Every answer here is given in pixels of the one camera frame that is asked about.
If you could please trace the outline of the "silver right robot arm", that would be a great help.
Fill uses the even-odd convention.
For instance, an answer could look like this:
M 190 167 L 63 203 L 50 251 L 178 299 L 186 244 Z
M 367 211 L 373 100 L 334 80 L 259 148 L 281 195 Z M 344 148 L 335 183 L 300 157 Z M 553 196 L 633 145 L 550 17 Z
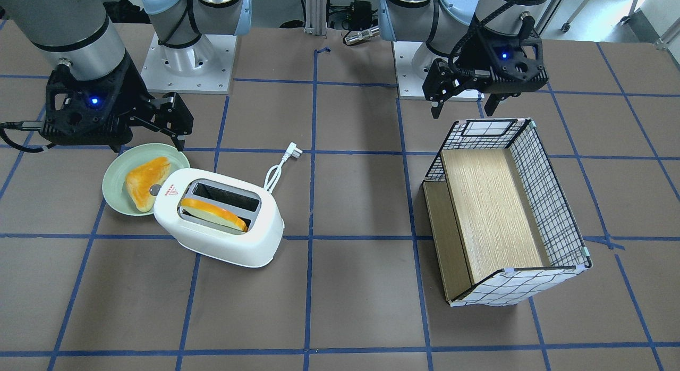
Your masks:
M 2 8 L 51 64 L 43 121 L 3 122 L 2 139 L 25 153 L 54 146 L 109 146 L 133 127 L 169 136 L 178 151 L 194 118 L 181 92 L 225 93 L 232 46 L 252 25 L 252 0 L 142 0 L 155 29 L 139 71 L 102 0 L 2 0 Z

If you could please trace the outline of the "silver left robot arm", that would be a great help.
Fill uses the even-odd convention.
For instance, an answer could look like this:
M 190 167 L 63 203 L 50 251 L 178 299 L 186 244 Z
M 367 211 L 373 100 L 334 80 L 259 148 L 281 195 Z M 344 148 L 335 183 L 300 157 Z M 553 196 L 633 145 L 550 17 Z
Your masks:
M 433 55 L 423 97 L 437 119 L 467 90 L 488 95 L 488 116 L 508 97 L 544 87 L 549 76 L 535 15 L 548 0 L 380 0 L 386 41 L 421 42 Z

